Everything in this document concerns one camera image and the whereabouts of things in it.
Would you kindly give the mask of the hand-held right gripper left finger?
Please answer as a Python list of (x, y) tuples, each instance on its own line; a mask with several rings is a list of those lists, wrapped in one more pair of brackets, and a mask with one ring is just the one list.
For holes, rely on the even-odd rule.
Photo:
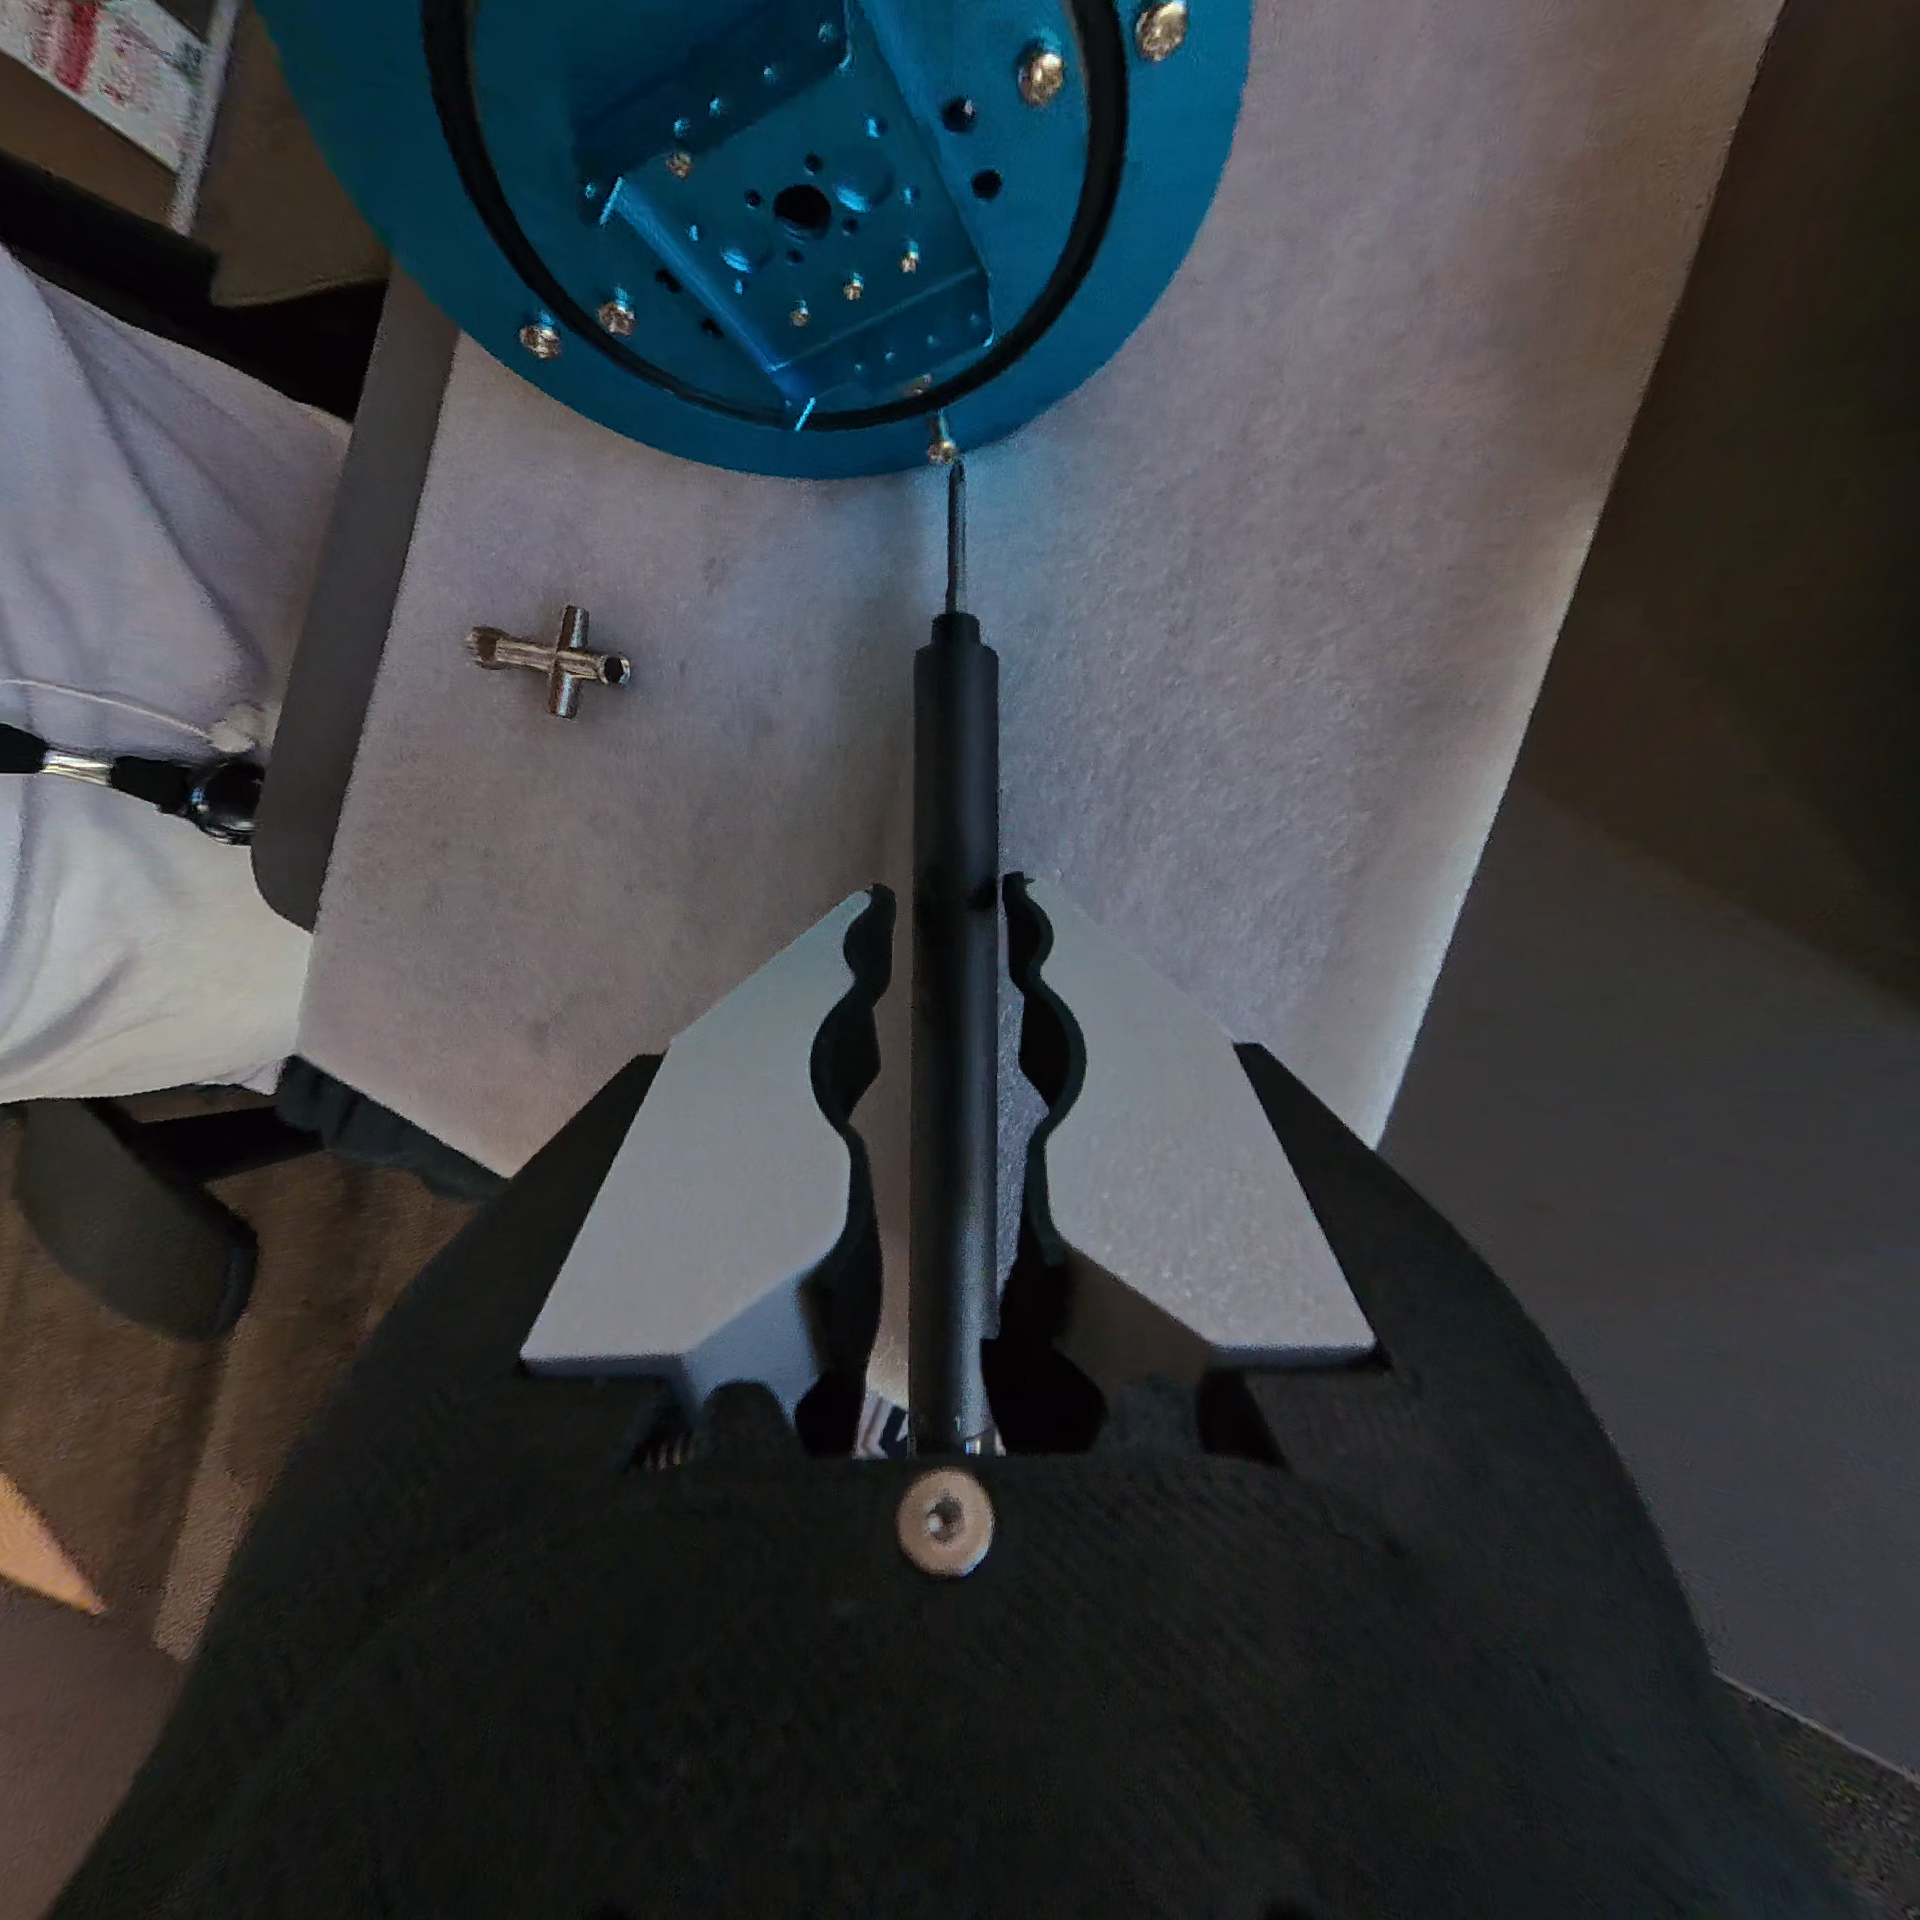
[(818, 1454), (854, 1454), (879, 1335), (868, 1147), (898, 897), (831, 905), (661, 1053), (531, 1333), (552, 1381), (661, 1381), (692, 1425), (765, 1387)]

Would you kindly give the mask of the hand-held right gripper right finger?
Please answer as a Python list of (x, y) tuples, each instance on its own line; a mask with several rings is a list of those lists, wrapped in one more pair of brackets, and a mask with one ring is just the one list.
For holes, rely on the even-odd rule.
[(1137, 1382), (1380, 1355), (1230, 1029), (1059, 884), (1006, 873), (1019, 1073), (1041, 1101), (999, 1306), (1006, 1452), (1081, 1452)]

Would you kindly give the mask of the black electric screwdriver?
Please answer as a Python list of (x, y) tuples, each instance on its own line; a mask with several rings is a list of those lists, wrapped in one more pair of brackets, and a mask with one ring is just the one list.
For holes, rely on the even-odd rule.
[(981, 1454), (999, 1300), (1002, 666), (968, 607), (968, 477), (946, 463), (946, 585), (912, 661), (911, 1418)]

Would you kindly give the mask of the blue round turntable base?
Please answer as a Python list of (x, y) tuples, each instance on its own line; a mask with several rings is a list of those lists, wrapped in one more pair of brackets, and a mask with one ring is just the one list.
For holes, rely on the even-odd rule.
[(1171, 287), (1255, 4), (259, 4), (424, 297), (626, 439), (879, 477), (1017, 431)]

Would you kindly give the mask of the grey desk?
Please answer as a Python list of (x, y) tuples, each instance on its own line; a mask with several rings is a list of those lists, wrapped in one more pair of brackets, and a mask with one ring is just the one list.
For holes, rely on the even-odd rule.
[(1914, 339), (1872, 370), (1808, 325), (1867, 258), (1814, 219), (1918, 131), (1918, 4), (1777, 5), (1357, 1138), (1567, 1357), (1716, 1665), (1914, 1768)]

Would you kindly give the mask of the silver cross socket wrench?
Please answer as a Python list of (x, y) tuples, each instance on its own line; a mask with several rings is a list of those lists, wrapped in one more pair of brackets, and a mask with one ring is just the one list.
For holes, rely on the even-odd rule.
[(476, 624), (465, 638), (468, 658), (490, 672), (531, 672), (543, 685), (545, 713), (571, 720), (591, 688), (628, 688), (632, 658), (591, 644), (591, 613), (565, 602), (552, 638), (512, 633)]

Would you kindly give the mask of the white foam sheet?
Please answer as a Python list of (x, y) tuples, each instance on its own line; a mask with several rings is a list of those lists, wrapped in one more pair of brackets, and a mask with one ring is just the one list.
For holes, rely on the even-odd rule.
[[(1165, 299), (968, 457), (1002, 863), (1377, 1140), (1777, 4), (1259, 4)], [(884, 879), (940, 481), (779, 484), (458, 344), (300, 1053), (512, 1170)], [(632, 685), (545, 713), (476, 624)]]

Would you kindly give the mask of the person's white shirt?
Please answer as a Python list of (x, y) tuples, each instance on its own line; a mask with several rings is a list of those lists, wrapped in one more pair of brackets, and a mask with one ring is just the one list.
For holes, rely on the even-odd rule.
[[(266, 755), (348, 425), (3, 255), (3, 722), (90, 759)], [(3, 1101), (273, 1089), (313, 938), (253, 855), (3, 773)]]

